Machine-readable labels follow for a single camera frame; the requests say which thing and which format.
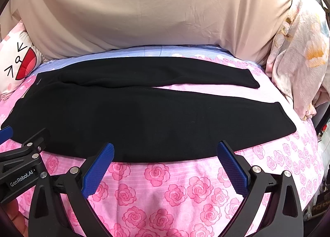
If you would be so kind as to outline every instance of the beige blanket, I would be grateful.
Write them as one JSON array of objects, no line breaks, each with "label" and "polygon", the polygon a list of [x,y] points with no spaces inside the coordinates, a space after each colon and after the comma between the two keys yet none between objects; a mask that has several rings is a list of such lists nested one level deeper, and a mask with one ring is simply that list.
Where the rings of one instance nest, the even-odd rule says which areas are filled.
[{"label": "beige blanket", "polygon": [[20,20],[48,59],[138,45],[216,44],[265,64],[291,0],[11,0],[4,37]]}]

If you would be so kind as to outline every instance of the black pants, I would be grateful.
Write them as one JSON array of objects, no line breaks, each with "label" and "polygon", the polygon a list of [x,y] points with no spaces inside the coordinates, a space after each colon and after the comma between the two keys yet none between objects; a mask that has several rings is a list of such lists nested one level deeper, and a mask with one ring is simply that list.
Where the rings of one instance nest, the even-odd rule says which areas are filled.
[{"label": "black pants", "polygon": [[91,60],[38,74],[2,127],[20,143],[46,127],[46,151],[67,156],[111,142],[119,162],[207,158],[221,140],[236,151],[296,131],[278,102],[153,88],[181,83],[259,87],[247,69],[191,58]]}]

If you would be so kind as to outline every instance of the blue gripper pad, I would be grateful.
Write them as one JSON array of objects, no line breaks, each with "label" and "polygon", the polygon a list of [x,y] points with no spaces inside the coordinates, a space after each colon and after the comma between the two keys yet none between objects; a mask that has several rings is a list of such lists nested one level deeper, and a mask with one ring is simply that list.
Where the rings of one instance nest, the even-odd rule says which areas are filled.
[{"label": "blue gripper pad", "polygon": [[96,192],[103,176],[113,160],[113,157],[114,147],[111,143],[108,143],[83,177],[81,192],[85,199]]},{"label": "blue gripper pad", "polygon": [[249,179],[223,141],[218,143],[217,155],[236,193],[245,198],[249,194]]},{"label": "blue gripper pad", "polygon": [[0,130],[0,145],[13,137],[13,129],[10,126]]}]

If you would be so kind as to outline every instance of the cartoon face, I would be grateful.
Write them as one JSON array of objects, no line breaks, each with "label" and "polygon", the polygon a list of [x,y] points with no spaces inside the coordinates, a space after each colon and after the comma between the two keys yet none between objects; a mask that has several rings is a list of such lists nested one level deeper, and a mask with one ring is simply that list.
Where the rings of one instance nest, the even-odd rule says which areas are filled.
[{"label": "cartoon face", "polygon": [[15,80],[22,80],[28,76],[36,66],[36,53],[31,47],[29,47],[25,53],[23,50],[26,51],[26,48],[28,48],[28,46],[23,47],[23,43],[19,46],[17,42],[17,56],[12,61],[12,64],[4,70],[7,73],[7,77],[14,78]]}]

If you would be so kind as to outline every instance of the bed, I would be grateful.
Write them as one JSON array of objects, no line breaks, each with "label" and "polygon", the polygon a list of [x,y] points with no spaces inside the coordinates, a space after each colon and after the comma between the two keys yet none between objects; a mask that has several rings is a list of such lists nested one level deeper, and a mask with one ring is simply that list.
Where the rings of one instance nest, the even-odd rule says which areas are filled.
[{"label": "bed", "polygon": [[[0,125],[9,115],[15,102],[24,96],[35,81],[38,73],[85,60],[138,56],[189,57],[236,68],[248,68],[259,82],[260,88],[192,84],[161,88],[245,97],[263,102],[280,102],[286,114],[296,125],[297,131],[282,139],[238,151],[237,154],[243,155],[251,165],[259,165],[265,172],[276,174],[284,170],[292,172],[301,207],[302,209],[306,207],[321,184],[324,174],[323,164],[317,152],[317,137],[311,120],[299,119],[260,66],[254,62],[236,59],[220,47],[146,46],[51,60],[39,66],[7,100],[0,101]],[[51,110],[41,103],[40,111]],[[0,145],[0,152],[19,146],[20,144],[8,140]],[[72,166],[80,166],[84,161],[80,158],[46,152],[42,153],[42,158],[50,174],[65,173]],[[33,189],[30,189],[18,198],[19,209],[27,218],[32,194]],[[83,235],[67,197],[62,198],[74,230]],[[88,198],[110,233],[113,236],[122,237],[147,235],[212,237],[225,228],[242,199],[242,196],[235,193],[217,157],[155,164],[111,163],[96,193]],[[269,194],[265,194],[247,234],[257,230],[268,200]]]}]

